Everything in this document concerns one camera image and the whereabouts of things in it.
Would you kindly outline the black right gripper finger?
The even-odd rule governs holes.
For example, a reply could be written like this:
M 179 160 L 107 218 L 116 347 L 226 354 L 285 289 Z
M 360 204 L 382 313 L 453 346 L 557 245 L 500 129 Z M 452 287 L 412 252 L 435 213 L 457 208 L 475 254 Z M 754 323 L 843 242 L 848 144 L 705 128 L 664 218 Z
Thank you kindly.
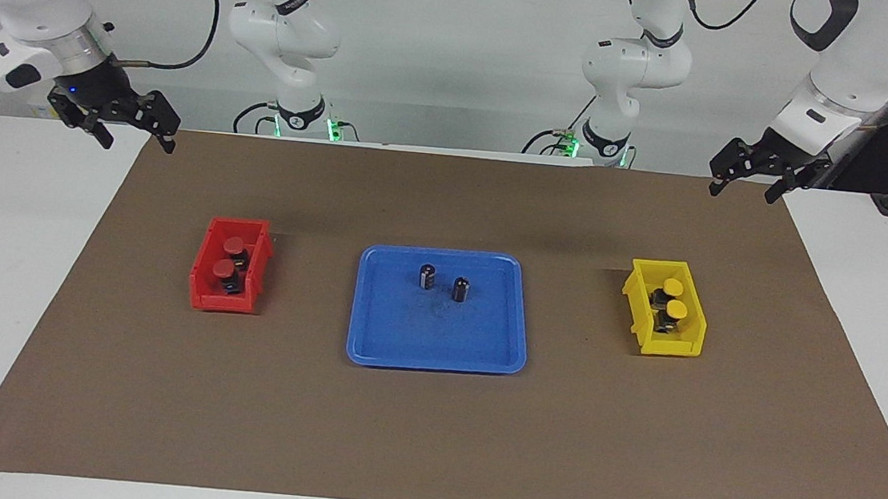
M 155 137 L 167 155 L 172 155 L 176 132 L 180 128 L 180 117 L 167 98 L 157 90 L 152 90 L 138 98 L 136 127 Z
M 112 144 L 115 143 L 109 129 L 105 123 L 99 118 L 98 113 L 93 110 L 85 112 L 78 105 L 71 102 L 70 99 L 62 99 L 60 121 L 63 125 L 73 129 L 81 129 L 84 133 L 96 139 L 100 147 L 104 150 L 110 150 Z

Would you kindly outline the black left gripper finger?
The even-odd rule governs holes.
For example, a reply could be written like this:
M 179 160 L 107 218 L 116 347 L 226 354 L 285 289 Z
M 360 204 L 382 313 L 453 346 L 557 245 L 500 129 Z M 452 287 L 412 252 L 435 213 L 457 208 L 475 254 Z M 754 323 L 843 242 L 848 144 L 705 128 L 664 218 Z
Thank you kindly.
M 741 139 L 733 138 L 722 146 L 721 151 L 711 160 L 712 181 L 709 193 L 712 197 L 719 196 L 730 183 L 757 174 L 753 163 L 754 149 Z
M 829 170 L 831 166 L 833 166 L 831 161 L 815 159 L 806 166 L 797 169 L 786 167 L 780 178 L 775 180 L 772 186 L 765 191 L 764 200 L 767 204 L 774 204 L 783 195 L 787 195 L 788 192 L 795 191 L 795 189 L 810 189 L 814 186 L 813 183 L 818 176 Z

